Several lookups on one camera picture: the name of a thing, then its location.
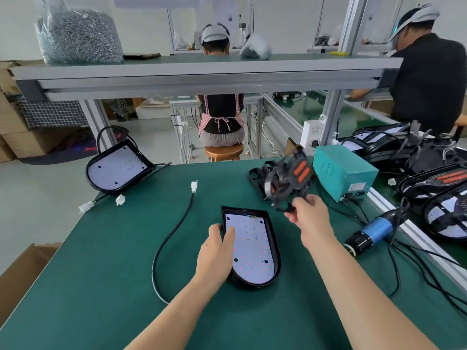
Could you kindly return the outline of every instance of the black shirt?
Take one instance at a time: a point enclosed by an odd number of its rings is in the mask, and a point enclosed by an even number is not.
[[[204,96],[199,96],[201,100],[201,111],[206,112],[206,104],[204,102]],[[240,94],[240,111],[243,110],[243,94]],[[229,134],[231,132],[236,132],[242,128],[242,126],[234,119],[235,117],[235,95],[208,95],[207,96],[207,105],[209,108],[209,114],[213,118],[224,117],[229,118],[228,126],[224,120],[219,121],[219,128],[214,119],[209,120],[204,129],[209,134]]]
[[[432,129],[433,134],[450,132],[466,95],[464,46],[430,33],[393,56],[404,61],[390,89],[391,116],[399,121],[418,120],[421,130]]]

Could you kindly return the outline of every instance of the white label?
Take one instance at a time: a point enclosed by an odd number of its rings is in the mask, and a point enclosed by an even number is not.
[[[365,189],[365,184],[366,184],[366,183],[355,183],[355,184],[350,184],[349,191],[363,190],[363,189]]]

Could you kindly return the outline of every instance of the worker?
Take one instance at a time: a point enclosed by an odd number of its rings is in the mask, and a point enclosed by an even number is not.
[[[323,278],[353,350],[437,349],[337,241],[321,198],[308,195],[292,205],[295,212],[285,215],[301,230],[302,244]],[[233,227],[224,240],[220,225],[209,228],[193,279],[126,350],[184,349],[203,308],[230,274],[234,240]]]
[[[229,55],[229,36],[224,25],[208,24],[201,35],[205,55]],[[243,141],[245,126],[240,115],[243,110],[243,94],[204,95],[196,96],[196,99],[202,112],[198,135],[204,146],[232,146]]]
[[[439,9],[432,4],[408,11],[389,41],[396,44],[393,57],[404,58],[390,88],[394,100],[391,118],[417,120],[421,131],[450,132],[462,112],[467,87],[467,57],[464,46],[432,33]],[[370,93],[356,89],[353,99]]]

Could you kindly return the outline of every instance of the hat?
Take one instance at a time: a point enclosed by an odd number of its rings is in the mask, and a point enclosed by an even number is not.
[[[401,17],[397,27],[394,29],[389,41],[399,34],[399,32],[409,23],[419,23],[434,21],[441,15],[440,9],[433,4],[426,4],[422,7],[414,8]]]
[[[201,43],[205,41],[229,39],[230,33],[222,24],[208,24],[201,34]]]

